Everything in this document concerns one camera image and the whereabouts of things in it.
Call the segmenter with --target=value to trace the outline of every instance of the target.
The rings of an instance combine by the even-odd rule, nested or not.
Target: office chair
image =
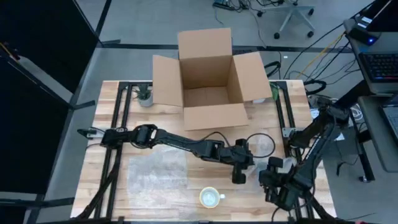
[[[257,13],[257,16],[261,17],[262,13],[264,13],[264,12],[288,12],[284,23],[282,24],[282,26],[279,29],[279,32],[276,32],[274,34],[275,39],[279,39],[279,37],[280,37],[279,33],[283,31],[283,29],[285,28],[287,22],[290,20],[292,15],[295,15],[297,19],[300,19],[301,21],[303,21],[304,24],[307,25],[311,29],[311,31],[307,33],[307,37],[313,36],[313,31],[315,31],[315,27],[312,25],[312,23],[308,20],[308,18],[301,11],[309,10],[308,15],[312,16],[314,6],[299,6],[297,4],[297,1],[298,0],[284,0],[283,2],[285,4],[287,4],[287,6],[263,7],[262,10]]]

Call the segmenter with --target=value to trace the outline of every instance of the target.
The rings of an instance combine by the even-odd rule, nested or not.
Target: clear plastic sheet
[[[129,160],[127,192],[135,219],[195,219],[195,196],[187,189],[185,151],[169,146],[153,150],[148,156]]]

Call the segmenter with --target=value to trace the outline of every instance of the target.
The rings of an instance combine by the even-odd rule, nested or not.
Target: keyboard
[[[359,59],[375,82],[398,82],[398,52],[361,53]]]
[[[398,143],[398,107],[386,107],[382,109],[382,112],[384,113],[388,126],[390,126],[394,139]]]

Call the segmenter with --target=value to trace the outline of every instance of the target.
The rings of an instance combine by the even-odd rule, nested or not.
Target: electronics
[[[381,111],[387,125],[390,126],[393,138],[398,143],[398,94],[389,98],[381,106]]]
[[[360,53],[366,73],[375,82],[398,82],[398,52]]]
[[[376,0],[355,17],[348,35],[366,45],[373,45],[383,32],[398,32],[398,0]]]
[[[355,18],[355,25],[348,32],[348,35],[366,45],[373,45],[380,37],[380,34],[373,34],[366,29],[371,20],[361,16]]]
[[[213,3],[213,7],[218,7],[220,9],[226,9],[226,10],[230,10],[230,11],[235,10],[235,8],[229,6],[228,1],[225,1],[225,0],[215,0]]]

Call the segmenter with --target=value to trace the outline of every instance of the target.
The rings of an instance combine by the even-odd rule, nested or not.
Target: gray floor
[[[122,43],[127,44],[176,44],[178,31],[222,27],[215,19],[215,10],[211,7],[211,2],[212,0],[113,0],[100,38],[101,40],[121,39]],[[371,1],[301,0],[300,4],[316,6],[315,13],[310,19],[317,28],[313,38],[306,38],[305,35],[309,29],[303,24],[299,24],[293,17],[286,30],[281,33],[281,38],[274,40],[273,33],[279,29],[284,20],[283,14],[274,12],[265,13],[261,18],[257,18],[261,37],[267,45],[306,47],[369,2]],[[78,4],[94,28],[98,23],[104,3],[105,0],[78,0]],[[253,7],[259,8],[255,1],[253,1]],[[226,27],[232,28],[234,45],[262,45],[257,34],[256,22],[250,12],[244,11],[238,14],[218,9],[217,15]],[[342,31],[339,29],[333,32],[320,41],[316,47],[326,47]],[[346,40],[343,39],[339,46],[345,43]],[[152,78],[152,55],[154,54],[177,58],[176,50],[96,49],[87,68],[87,76],[78,102],[97,100],[103,80],[150,80]],[[283,75],[297,53],[281,52],[281,54],[283,56],[281,69]],[[261,56],[264,63],[279,59],[277,52],[261,52]],[[316,56],[317,53],[303,54],[291,70],[302,71],[306,64]],[[321,77],[337,71],[342,65],[353,59],[354,55],[352,54],[340,55]],[[29,60],[24,61],[24,65],[30,70],[36,71],[42,79],[49,79],[41,74]],[[310,67],[306,73],[310,73],[313,68]],[[333,82],[343,74],[340,72],[326,81]],[[271,79],[278,79],[278,77],[274,75]],[[321,93],[339,98],[362,79],[360,72],[354,72],[337,84],[329,85]],[[61,86],[53,85],[53,87],[66,98],[69,97]],[[87,140],[77,134],[76,130],[90,127],[94,112],[95,108],[91,107],[74,113],[46,199],[75,196],[85,154],[84,148],[87,144]],[[347,134],[347,136],[348,140],[340,143],[340,149],[343,151],[346,161],[353,161],[356,158],[353,135]],[[360,162],[357,162],[355,166],[344,166],[341,175],[337,177],[336,165],[340,161],[340,157],[335,152],[336,150],[332,149],[325,156],[324,164],[338,216],[354,218],[376,212],[363,220],[395,223],[394,212],[398,202],[395,186],[398,184],[398,174],[388,174],[383,171],[372,143],[366,144],[366,152],[371,161],[376,181],[369,184],[358,181],[358,177],[363,175]],[[0,196],[15,198],[20,195],[0,194]],[[66,220],[70,216],[71,208],[71,206],[67,206],[43,209],[39,222]]]

